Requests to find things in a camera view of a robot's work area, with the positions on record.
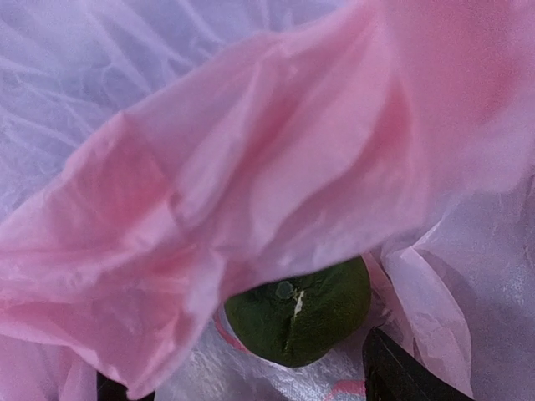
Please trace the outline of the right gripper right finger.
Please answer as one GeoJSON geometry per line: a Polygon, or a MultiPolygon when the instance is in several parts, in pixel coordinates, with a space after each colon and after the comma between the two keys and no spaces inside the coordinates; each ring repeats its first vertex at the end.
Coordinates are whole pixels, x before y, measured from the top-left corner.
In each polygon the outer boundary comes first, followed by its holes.
{"type": "Polygon", "coordinates": [[[365,396],[369,401],[472,401],[427,370],[377,327],[366,336],[362,355],[365,396]]]}

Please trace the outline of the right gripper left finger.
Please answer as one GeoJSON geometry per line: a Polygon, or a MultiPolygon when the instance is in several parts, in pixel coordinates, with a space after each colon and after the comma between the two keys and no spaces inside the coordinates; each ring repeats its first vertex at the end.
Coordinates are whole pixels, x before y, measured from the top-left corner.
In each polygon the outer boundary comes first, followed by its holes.
{"type": "Polygon", "coordinates": [[[98,401],[127,401],[126,388],[97,372],[96,392],[98,401]]]}

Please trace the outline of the pink plastic bag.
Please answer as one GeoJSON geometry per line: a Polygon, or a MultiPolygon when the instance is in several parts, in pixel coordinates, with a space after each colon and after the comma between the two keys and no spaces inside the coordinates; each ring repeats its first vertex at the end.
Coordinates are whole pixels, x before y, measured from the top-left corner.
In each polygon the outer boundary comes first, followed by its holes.
{"type": "Polygon", "coordinates": [[[1,397],[359,400],[223,298],[363,252],[381,325],[534,397],[531,1],[4,1],[1,397]]]}

